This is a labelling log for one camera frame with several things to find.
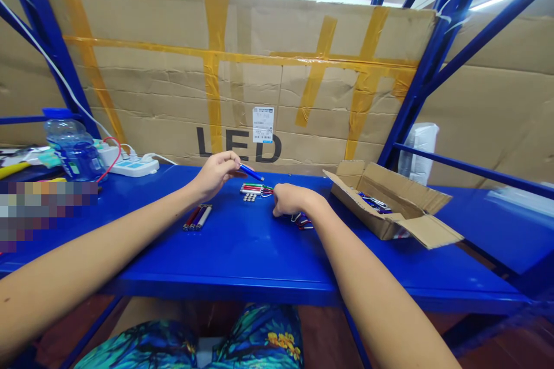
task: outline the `white power strip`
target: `white power strip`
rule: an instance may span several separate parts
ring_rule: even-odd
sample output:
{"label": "white power strip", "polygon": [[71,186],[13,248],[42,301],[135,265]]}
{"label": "white power strip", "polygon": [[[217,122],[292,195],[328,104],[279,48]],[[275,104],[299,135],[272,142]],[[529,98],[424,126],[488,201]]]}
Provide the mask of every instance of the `white power strip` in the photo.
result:
{"label": "white power strip", "polygon": [[117,173],[129,177],[142,177],[149,174],[154,174],[160,168],[160,163],[157,160],[152,160],[147,163],[142,161],[123,160],[114,164],[110,173]]}

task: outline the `blue pen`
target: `blue pen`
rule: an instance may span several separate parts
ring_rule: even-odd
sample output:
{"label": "blue pen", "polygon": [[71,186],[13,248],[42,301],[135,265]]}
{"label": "blue pen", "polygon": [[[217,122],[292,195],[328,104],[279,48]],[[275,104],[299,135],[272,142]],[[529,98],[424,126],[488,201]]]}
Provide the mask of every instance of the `blue pen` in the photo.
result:
{"label": "blue pen", "polygon": [[258,173],[256,173],[254,170],[252,170],[250,167],[248,166],[245,166],[244,164],[240,164],[241,167],[239,170],[242,170],[244,173],[246,173],[247,175],[250,175],[252,176],[253,178],[263,182],[264,181],[264,178],[262,176],[260,176]]}

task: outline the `hand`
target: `hand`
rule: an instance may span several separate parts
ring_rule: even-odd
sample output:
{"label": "hand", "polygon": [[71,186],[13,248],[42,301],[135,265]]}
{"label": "hand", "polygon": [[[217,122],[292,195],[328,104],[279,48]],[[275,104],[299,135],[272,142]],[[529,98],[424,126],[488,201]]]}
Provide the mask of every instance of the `hand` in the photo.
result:
{"label": "hand", "polygon": [[239,172],[240,157],[233,151],[226,151],[210,156],[202,170],[189,183],[200,198],[206,202],[217,195],[218,191],[232,177],[245,178],[243,172]]}
{"label": "hand", "polygon": [[288,183],[275,186],[274,196],[273,216],[306,212],[314,203],[325,202],[319,193]]}

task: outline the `red pen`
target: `red pen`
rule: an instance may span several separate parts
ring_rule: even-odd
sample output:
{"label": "red pen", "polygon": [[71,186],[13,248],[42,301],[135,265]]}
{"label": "red pen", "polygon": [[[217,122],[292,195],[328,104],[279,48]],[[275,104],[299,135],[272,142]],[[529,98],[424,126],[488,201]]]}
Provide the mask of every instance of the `red pen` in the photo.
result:
{"label": "red pen", "polygon": [[196,215],[198,214],[199,211],[200,211],[200,206],[197,206],[196,209],[193,210],[193,212],[189,216],[188,221],[186,221],[186,223],[183,225],[183,230],[184,231],[189,229],[190,225],[194,221],[194,218],[196,217]]}

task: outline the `floral shorts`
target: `floral shorts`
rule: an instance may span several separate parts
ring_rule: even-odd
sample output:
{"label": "floral shorts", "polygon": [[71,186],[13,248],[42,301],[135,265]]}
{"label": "floral shorts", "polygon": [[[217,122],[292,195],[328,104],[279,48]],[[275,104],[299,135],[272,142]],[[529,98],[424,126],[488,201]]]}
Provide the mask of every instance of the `floral shorts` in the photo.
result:
{"label": "floral shorts", "polygon": [[[196,368],[198,339],[176,321],[131,327],[90,351],[75,369]],[[205,368],[304,367],[300,318],[293,306],[247,307]]]}

